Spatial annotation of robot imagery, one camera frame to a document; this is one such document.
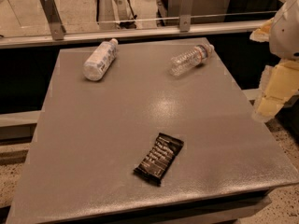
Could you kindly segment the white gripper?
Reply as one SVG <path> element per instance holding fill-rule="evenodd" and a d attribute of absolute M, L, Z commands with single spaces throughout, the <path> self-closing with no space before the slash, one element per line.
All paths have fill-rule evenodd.
<path fill-rule="evenodd" d="M 259 94 L 252 118 L 259 122 L 272 119 L 299 90 L 299 0 L 287 0 L 274 19 L 254 30 L 249 39 L 268 42 L 270 51 L 282 60 L 267 65 L 262 72 Z"/>

